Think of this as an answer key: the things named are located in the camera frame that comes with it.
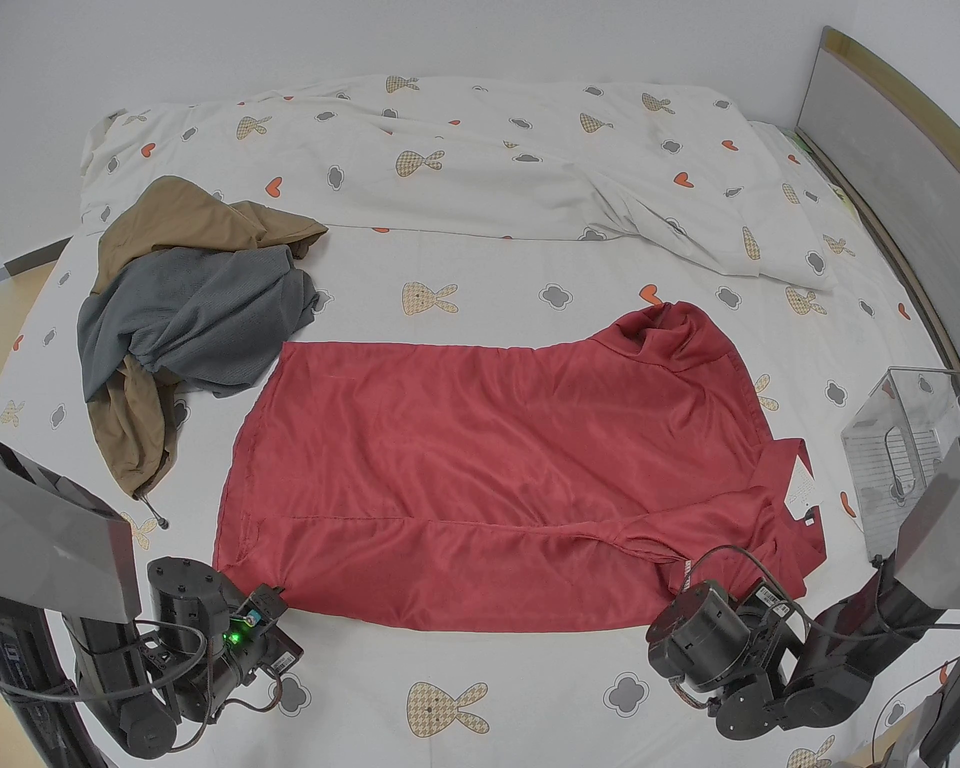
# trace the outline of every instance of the wall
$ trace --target wall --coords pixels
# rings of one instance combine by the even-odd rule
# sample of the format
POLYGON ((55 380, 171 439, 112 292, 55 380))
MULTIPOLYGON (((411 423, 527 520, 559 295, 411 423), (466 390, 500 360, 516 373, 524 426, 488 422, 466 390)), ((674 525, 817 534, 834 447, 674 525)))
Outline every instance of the wall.
POLYGON ((848 34, 960 124, 960 2, 859 0, 848 34))
POLYGON ((848 30, 856 2, 0 2, 0 262, 71 233, 84 135, 120 107, 456 74, 704 84, 791 125, 821 28, 848 30))

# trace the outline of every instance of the orange heart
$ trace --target orange heart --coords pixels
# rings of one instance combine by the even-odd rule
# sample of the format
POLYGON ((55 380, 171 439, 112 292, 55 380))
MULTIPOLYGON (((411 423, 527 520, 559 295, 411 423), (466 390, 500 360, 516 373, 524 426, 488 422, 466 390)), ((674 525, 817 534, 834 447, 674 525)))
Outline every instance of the orange heart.
POLYGON ((283 177, 278 176, 276 179, 267 184, 267 194, 272 198, 278 198, 280 196, 280 185, 283 184, 283 177))
POLYGON ((856 517, 856 512, 853 511, 853 508, 850 506, 850 502, 847 499, 846 491, 840 491, 840 503, 843 504, 844 512, 846 512, 850 517, 856 517))
POLYGON ((657 286, 653 283, 650 283, 650 285, 644 285, 640 289, 640 298, 653 304, 654 306, 660 306, 663 304, 663 302, 660 300, 660 297, 657 296, 657 286))

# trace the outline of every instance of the bed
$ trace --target bed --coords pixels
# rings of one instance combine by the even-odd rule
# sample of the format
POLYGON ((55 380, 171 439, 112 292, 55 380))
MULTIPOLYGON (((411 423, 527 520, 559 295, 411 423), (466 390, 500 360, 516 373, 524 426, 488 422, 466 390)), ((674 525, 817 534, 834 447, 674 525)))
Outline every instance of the bed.
MULTIPOLYGON (((535 91, 398 75, 272 91, 239 104, 121 110, 91 131, 81 226, 0 377, 5 408, 0 440, 79 481, 128 516, 141 567, 165 555, 209 562, 233 441, 266 377, 223 399, 178 394, 178 460, 150 494, 171 520, 170 529, 161 531, 142 504, 119 490, 93 442, 75 341, 77 312, 96 277, 100 235, 151 180, 174 174, 220 199, 270 204, 329 225, 329 234, 301 264, 322 301, 315 322, 294 341, 535 348, 585 338, 660 301, 702 307, 739 349, 774 437, 806 440, 828 548, 826 563, 806 579, 803 602, 815 614, 856 591, 872 572, 841 429, 888 366, 954 367, 951 339, 960 338, 960 320, 952 314, 960 266, 955 254, 945 259, 941 247, 956 241, 947 240, 956 221, 927 204, 937 194, 960 202, 960 166, 953 164, 958 130, 926 119, 936 112, 918 101, 916 89, 897 90, 900 100, 891 100, 889 81, 877 74, 888 72, 849 38, 827 30, 797 131, 788 134, 748 125, 722 94, 702 88, 583 83, 535 91), (447 97, 431 99, 432 86, 447 97), (498 88, 509 90, 500 102, 491 96, 498 88), (459 95, 451 101, 454 92, 459 95), (648 95, 653 101, 645 103, 648 95), (415 98, 425 106, 415 107, 415 98), (530 166, 547 174, 548 187, 559 184, 580 194, 579 177, 551 161, 563 156, 564 147, 568 151, 565 142, 572 134, 623 132, 633 125, 631 105, 637 114, 646 110, 659 118, 694 103, 700 105, 698 131, 644 137, 667 161, 683 149, 694 160, 676 176, 674 166, 663 171, 673 177, 671 194, 686 192, 688 185, 717 193, 712 202, 677 204, 688 219, 678 214, 668 217, 674 221, 666 228, 648 228, 646 212, 664 203, 654 201, 657 189, 630 186, 629 178, 617 181, 615 203, 596 206, 602 219, 582 208, 556 213, 550 198, 531 213, 511 197, 516 189, 535 198, 549 194, 543 185, 534 184, 533 191, 523 186, 526 181, 516 174, 528 173, 530 166), (553 120, 550 110, 557 104, 580 111, 580 124, 572 133, 531 139, 533 127, 553 120), (839 121, 842 105, 845 119, 839 121), (414 109, 421 111, 414 115, 414 109), (491 112, 495 126, 470 124, 491 112), (357 121, 353 128, 318 138, 316 132, 348 116, 357 121), (313 133, 297 134, 292 127, 297 121, 313 133), (727 135, 733 130, 736 135, 727 135), (425 214, 416 201, 383 191, 386 177, 364 165, 370 156, 366 131, 377 141, 394 142, 383 151, 391 163, 387 176, 396 157, 396 174, 404 178, 399 155, 408 151, 418 158, 408 158, 416 166, 408 174, 413 180, 453 176, 457 148, 468 148, 464 153, 473 152, 475 163, 470 167, 486 169, 483 182, 492 189, 500 185, 502 203, 479 215, 450 200, 450 189, 444 189, 430 198, 431 210, 444 215, 425 214), (269 151, 263 142, 257 147, 270 133, 283 140, 269 151), (483 142, 491 136, 502 161, 492 153, 493 142, 483 142), (698 149, 704 136, 712 154, 698 149), (900 147, 897 162, 877 169, 876 159, 888 156, 886 142, 900 147), (303 147, 312 149, 300 152, 303 147), (748 149, 762 157, 750 167, 750 180, 767 185, 755 200, 748 200, 749 190, 728 183, 735 177, 730 162, 748 149), (908 169, 916 163, 929 170, 933 181, 927 186, 910 181, 908 169), (896 194, 893 175, 902 181, 896 194), (624 186, 633 197, 620 194, 624 186), (771 196, 785 204, 776 211, 765 208, 771 196), (544 210, 554 211, 554 218, 541 215, 544 210), (724 217, 734 213, 728 227, 724 217), (772 275, 760 273, 749 245, 746 260, 719 258, 723 263, 708 263, 699 251, 680 253, 676 235, 710 217, 717 217, 716 231, 704 238, 730 242, 728 230, 740 237, 740 217, 752 217, 789 233, 780 240, 776 234, 760 238, 765 258, 783 256, 786 265, 780 251, 790 238, 803 241, 802 252, 789 265, 772 268, 772 275), (437 299, 425 311, 404 311, 402 286, 411 281, 437 299)), ((617 180, 612 168, 621 159, 619 173, 637 173, 628 157, 616 153, 581 159, 604 171, 605 179, 617 180)), ((711 252, 726 251, 718 246, 711 252)), ((148 605, 146 579, 141 587, 148 605)), ((66 661, 65 630, 58 621, 51 627, 66 661)), ((420 633, 306 612, 289 612, 283 627, 306 654, 287 675, 278 710, 258 716, 235 708, 195 749, 163 758, 162 764, 666 766, 706 759, 714 765, 821 766, 826 763, 817 760, 837 761, 869 741, 876 718, 883 730, 912 709, 934 682, 885 703, 902 685, 954 656, 956 647, 948 633, 929 633, 878 678, 867 703, 835 729, 773 731, 734 742, 649 667, 643 627, 568 634, 420 633), (420 683, 436 686, 455 700, 458 711, 475 718, 417 737, 406 703, 411 687, 420 683), (475 726, 476 718, 488 727, 467 725, 475 726)), ((261 680, 242 693, 266 703, 271 684, 261 680)), ((133 765, 97 721, 83 708, 82 713, 109 758, 118 766, 133 765)))

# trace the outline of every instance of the gray garment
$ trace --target gray garment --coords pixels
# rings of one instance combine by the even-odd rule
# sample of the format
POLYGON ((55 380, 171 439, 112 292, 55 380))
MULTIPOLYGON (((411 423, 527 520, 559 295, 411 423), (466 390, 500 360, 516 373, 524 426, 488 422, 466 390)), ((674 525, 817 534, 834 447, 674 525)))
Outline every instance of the gray garment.
POLYGON ((77 344, 89 402, 132 354, 216 396, 252 386, 291 334, 313 322, 319 295, 289 246, 140 256, 84 301, 77 344))

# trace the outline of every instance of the headboard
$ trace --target headboard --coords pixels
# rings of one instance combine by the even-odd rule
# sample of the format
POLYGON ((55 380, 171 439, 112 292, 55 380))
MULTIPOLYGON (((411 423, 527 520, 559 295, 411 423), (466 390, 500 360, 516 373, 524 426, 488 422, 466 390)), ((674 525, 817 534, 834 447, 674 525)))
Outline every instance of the headboard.
POLYGON ((827 27, 797 134, 857 205, 944 362, 960 370, 960 127, 886 61, 827 27))

